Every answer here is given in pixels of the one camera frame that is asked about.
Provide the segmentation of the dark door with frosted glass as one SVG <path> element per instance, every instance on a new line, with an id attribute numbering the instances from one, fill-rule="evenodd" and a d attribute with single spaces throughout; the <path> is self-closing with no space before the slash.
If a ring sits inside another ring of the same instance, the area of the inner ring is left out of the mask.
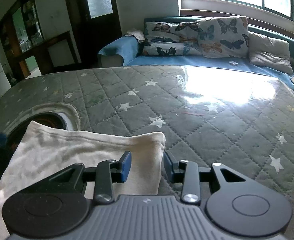
<path id="1" fill-rule="evenodd" d="M 66 5 L 81 65 L 98 67 L 98 52 L 122 37 L 116 0 L 66 0 Z"/>

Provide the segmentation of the beige plain cushion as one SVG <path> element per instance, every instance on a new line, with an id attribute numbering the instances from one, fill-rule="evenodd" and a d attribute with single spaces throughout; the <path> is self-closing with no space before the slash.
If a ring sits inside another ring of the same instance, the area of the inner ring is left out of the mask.
<path id="1" fill-rule="evenodd" d="M 251 64 L 293 75 L 287 41 L 249 32 L 248 57 Z"/>

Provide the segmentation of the cream white garment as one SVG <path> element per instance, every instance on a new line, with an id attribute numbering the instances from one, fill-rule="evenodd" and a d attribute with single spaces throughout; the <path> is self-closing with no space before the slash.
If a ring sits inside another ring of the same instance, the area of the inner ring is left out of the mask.
<path id="1" fill-rule="evenodd" d="M 121 137 L 74 131 L 71 140 L 68 151 L 63 155 L 66 167 L 74 163 L 83 163 L 86 167 L 94 167 L 107 159 L 118 160 L 125 151 L 130 151 L 132 165 L 129 177 L 125 183 L 114 186 L 114 195 L 156 195 L 158 193 L 161 160 L 166 143 L 166 137 L 163 133 L 152 132 L 133 137 Z M 2 207 L 13 194 L 15 193 L 0 192 L 0 239 L 9 237 L 2 218 Z"/>

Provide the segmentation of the dark wooden display cabinet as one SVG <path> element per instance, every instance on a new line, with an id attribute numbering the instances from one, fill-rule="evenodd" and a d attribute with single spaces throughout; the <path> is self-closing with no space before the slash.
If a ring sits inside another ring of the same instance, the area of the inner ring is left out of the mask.
<path id="1" fill-rule="evenodd" d="M 27 59 L 33 57 L 42 74 L 71 70 L 78 64 L 71 32 L 65 31 L 45 38 L 35 0 L 17 0 L 0 20 L 0 40 L 13 78 L 22 81 L 31 76 Z M 67 43 L 72 62 L 56 66 L 49 49 Z"/>

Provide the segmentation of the square butterfly print cushion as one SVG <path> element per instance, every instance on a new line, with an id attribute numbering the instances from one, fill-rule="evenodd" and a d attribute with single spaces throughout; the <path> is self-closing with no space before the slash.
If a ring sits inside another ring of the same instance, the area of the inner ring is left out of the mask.
<path id="1" fill-rule="evenodd" d="M 206 58 L 245 58 L 249 47 L 245 16 L 198 20 L 198 45 Z"/>

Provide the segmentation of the blue covered sofa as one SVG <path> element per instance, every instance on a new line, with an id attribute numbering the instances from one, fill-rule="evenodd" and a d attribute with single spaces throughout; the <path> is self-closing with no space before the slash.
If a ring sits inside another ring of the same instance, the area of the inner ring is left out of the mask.
<path id="1" fill-rule="evenodd" d="M 197 17 L 158 17 L 158 18 L 145 18 L 144 27 L 147 23 L 160 21 L 165 23 L 183 23 L 195 22 L 197 20 L 205 20 L 206 18 Z M 289 51 L 291 57 L 291 66 L 294 66 L 294 39 L 281 33 L 271 31 L 262 27 L 249 24 L 249 31 L 254 34 L 265 35 L 269 38 L 278 38 L 289 43 Z M 266 76 L 276 77 L 285 83 L 290 89 L 294 91 L 294 84 L 291 81 L 289 74 L 282 73 L 278 70 L 272 69 L 267 66 L 256 66 L 249 62 L 249 59 L 236 59 L 238 65 L 233 66 L 229 63 L 228 58 L 213 58 L 208 59 L 201 55 L 143 55 L 143 44 L 140 44 L 133 36 L 123 36 L 117 40 L 106 45 L 98 52 L 101 67 L 119 67 L 119 66 L 138 66 L 138 65 L 177 65 L 177 66 L 200 66 L 239 70 L 243 72 L 262 74 Z"/>

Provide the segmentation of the long butterfly print cushion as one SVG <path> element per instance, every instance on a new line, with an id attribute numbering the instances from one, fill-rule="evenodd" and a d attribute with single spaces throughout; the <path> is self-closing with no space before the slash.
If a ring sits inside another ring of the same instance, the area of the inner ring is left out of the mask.
<path id="1" fill-rule="evenodd" d="M 146 22 L 143 55 L 201 56 L 198 45 L 199 27 L 195 22 Z"/>

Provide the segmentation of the black round induction cooktop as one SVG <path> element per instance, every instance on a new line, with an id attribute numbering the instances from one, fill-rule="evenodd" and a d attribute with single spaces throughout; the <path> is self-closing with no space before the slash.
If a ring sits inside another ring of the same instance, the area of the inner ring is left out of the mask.
<path id="1" fill-rule="evenodd" d="M 15 193 L 66 167 L 73 130 L 25 121 L 0 148 L 0 192 Z"/>

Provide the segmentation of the grey quilted star table cover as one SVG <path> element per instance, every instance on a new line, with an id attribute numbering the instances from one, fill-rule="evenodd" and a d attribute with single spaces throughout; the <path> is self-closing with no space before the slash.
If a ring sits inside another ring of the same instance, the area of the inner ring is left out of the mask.
<path id="1" fill-rule="evenodd" d="M 73 106 L 72 119 L 84 131 L 160 131 L 174 156 L 221 162 L 294 202 L 294 85 L 288 75 L 165 65 L 48 74 L 2 96 L 0 132 L 48 103 Z"/>

